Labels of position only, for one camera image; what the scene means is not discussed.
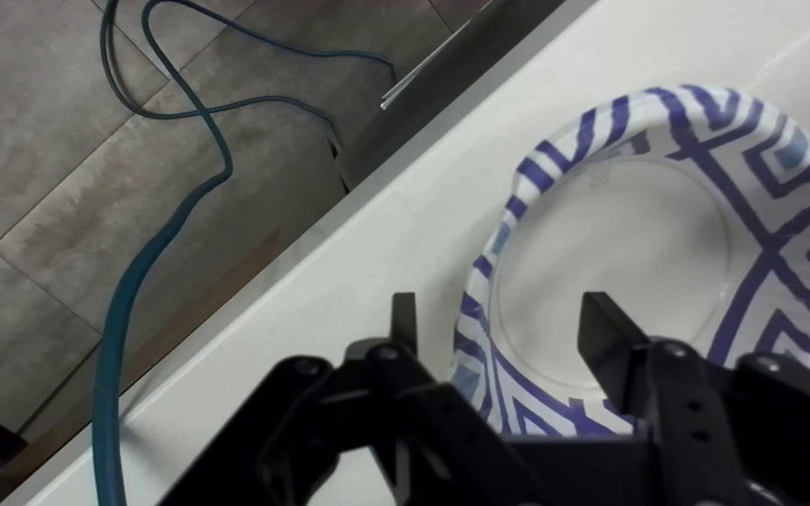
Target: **tile grout line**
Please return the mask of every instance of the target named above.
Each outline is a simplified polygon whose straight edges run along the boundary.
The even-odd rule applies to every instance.
[[[145,64],[154,68],[154,72],[158,72],[161,80],[172,81],[172,77],[167,77],[167,72],[161,70],[161,64],[152,63],[148,54],[122,28],[117,15],[114,15],[114,32],[145,60]]]
[[[455,35],[455,28],[441,16],[439,6],[435,6],[432,0],[424,0],[424,4],[431,6],[431,11],[435,15],[435,20],[441,23],[441,28],[445,28],[446,35]]]
[[[77,380],[77,373],[96,358],[98,340],[77,359],[77,366],[43,396],[43,401],[26,417],[16,432],[29,432],[40,417],[64,393],[64,389]]]
[[[84,316],[78,316],[67,302],[62,302],[58,295],[54,295],[48,286],[43,286],[33,276],[29,276],[22,268],[16,268],[12,258],[6,258],[0,252],[0,261],[9,264],[13,273],[20,273],[26,282],[32,282],[37,289],[43,289],[50,302],[57,302],[62,310],[67,310],[77,320],[81,320],[84,327],[91,327],[92,335],[102,335],[102,330],[88,320]]]
[[[162,84],[154,87],[154,91],[145,95],[143,103],[148,103],[148,102],[152,102],[158,92],[162,92],[169,84],[172,84],[172,81],[162,80]],[[102,137],[102,143],[96,143],[78,164],[72,164],[72,168],[71,168],[58,182],[54,182],[33,205],[29,205],[29,210],[26,210],[20,219],[13,219],[12,229],[6,229],[6,230],[0,233],[0,245],[2,245],[2,240],[12,236],[12,230],[20,229],[50,193],[57,193],[57,191],[77,174],[77,168],[81,168],[107,141],[113,141],[133,119],[141,119],[141,116],[127,113],[127,119],[124,119],[117,127],[113,127],[113,130]]]
[[[227,20],[240,20],[241,15],[247,15],[249,8],[252,8],[257,4],[252,0],[247,0],[247,6],[240,11],[240,15],[227,15]],[[223,26],[223,23],[217,23],[219,26],[219,32],[202,46],[202,47],[196,47],[193,54],[188,54],[188,60],[178,68],[178,70],[186,70],[196,57],[202,57],[219,37],[226,37],[230,28],[227,26]],[[154,63],[124,28],[122,28],[122,23],[114,20],[114,28],[124,35],[124,40],[167,80],[167,84],[172,84],[175,80],[162,70],[162,64],[161,63]]]

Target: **gray tile floor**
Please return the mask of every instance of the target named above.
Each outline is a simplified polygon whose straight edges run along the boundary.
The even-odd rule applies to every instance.
[[[462,28],[474,11],[482,11],[490,0],[432,0],[435,15],[441,23],[455,32]]]
[[[431,54],[469,8],[445,20],[427,0],[212,0],[249,28],[310,47],[368,47],[399,70]],[[152,63],[137,32],[143,0],[122,6],[117,57],[137,99],[188,103]],[[133,119],[98,68],[102,0],[0,0],[0,422],[32,411],[98,340],[107,297],[141,243],[175,203],[219,168],[200,120]],[[162,6],[154,32],[206,102],[296,92],[327,106],[352,141],[389,87],[363,63],[304,63]],[[235,177],[193,213],[154,268],[133,323],[133,345],[161,335],[252,250],[280,250],[344,191],[320,124],[290,106],[219,119]],[[50,413],[88,396],[67,386]]]

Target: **black cable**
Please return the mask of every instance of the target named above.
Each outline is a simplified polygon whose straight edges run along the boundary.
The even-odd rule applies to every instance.
[[[223,130],[213,120],[213,113],[226,113],[226,110],[240,110],[247,103],[265,103],[265,102],[280,102],[290,106],[299,106],[304,113],[310,113],[311,119],[318,119],[320,124],[328,127],[328,133],[335,133],[332,116],[302,102],[292,95],[257,95],[257,99],[245,99],[245,102],[230,102],[223,106],[206,106],[202,99],[192,91],[192,84],[179,77],[179,70],[172,64],[172,60],[162,54],[162,47],[158,46],[154,35],[152,35],[152,11],[158,4],[179,4],[186,8],[193,8],[212,20],[219,20],[226,26],[230,26],[240,35],[247,35],[257,43],[273,46],[278,51],[286,54],[299,54],[299,57],[310,57],[310,60],[368,60],[373,64],[389,64],[394,70],[394,64],[383,57],[373,54],[363,54],[363,51],[304,51],[286,43],[276,43],[271,37],[262,37],[257,32],[247,32],[209,8],[200,8],[188,0],[148,0],[143,8],[143,37],[152,46],[154,57],[161,60],[161,64],[169,70],[169,77],[178,81],[178,87],[183,91],[183,95],[192,102],[193,110],[188,113],[152,113],[145,106],[141,106],[122,70],[114,63],[114,8],[117,0],[109,0],[105,6],[105,16],[102,16],[102,64],[107,72],[109,87],[114,91],[114,95],[137,116],[143,119],[158,119],[158,120],[179,120],[179,119],[202,119],[209,136],[213,137],[219,158],[223,158],[223,168],[217,174],[212,174],[209,181],[202,181],[186,199],[179,199],[179,205],[175,209],[175,213],[169,217],[169,223],[143,245],[143,250],[136,252],[136,258],[129,261],[129,268],[124,269],[109,307],[107,307],[107,317],[105,317],[105,333],[102,333],[102,348],[98,348],[98,368],[96,368],[96,389],[92,389],[92,469],[96,469],[96,496],[98,504],[105,506],[124,506],[124,469],[122,469],[122,420],[117,420],[117,399],[122,399],[122,370],[124,370],[124,345],[127,345],[127,330],[129,330],[129,317],[133,317],[133,307],[137,297],[141,285],[145,282],[152,264],[161,258],[161,252],[175,243],[175,236],[183,230],[186,219],[192,217],[192,210],[200,205],[200,199],[206,199],[217,186],[223,186],[226,181],[230,181],[234,174],[234,154],[230,147],[223,136]]]

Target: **geometric pattern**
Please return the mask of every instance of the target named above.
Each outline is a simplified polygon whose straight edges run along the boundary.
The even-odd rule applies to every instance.
[[[536,389],[493,340],[486,307],[512,230],[557,182],[600,158],[667,158],[694,171],[759,245],[708,359],[780,351],[810,366],[810,136],[777,106],[723,87],[652,87],[588,110],[518,165],[512,196],[472,261],[455,323],[452,386],[504,437],[566,439],[628,432],[604,401]]]

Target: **white surface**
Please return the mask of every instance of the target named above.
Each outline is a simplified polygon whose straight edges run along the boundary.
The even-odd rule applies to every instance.
[[[394,158],[372,177],[335,217],[384,189],[347,224],[323,243],[328,223],[318,224],[148,373],[124,430],[129,504],[154,504],[280,358],[338,359],[355,338],[383,335],[392,293],[415,289],[421,345],[446,348],[467,261],[497,217],[514,164],[586,106],[646,84],[705,81],[771,99],[810,130],[805,0],[600,0],[562,37],[550,40],[553,28],[545,23],[525,40],[521,51],[545,46],[532,63],[497,64],[497,77],[512,77],[451,133],[431,127],[421,137],[439,141],[408,168],[399,165],[408,158]],[[365,462],[347,473],[320,504],[389,498]],[[81,432],[9,504],[92,498]]]
[[[726,213],[676,165],[617,158],[579,168],[514,229],[496,276],[493,340],[557,399],[601,399],[577,330],[581,293],[604,289],[645,333],[704,351],[728,286],[759,252],[732,243]]]

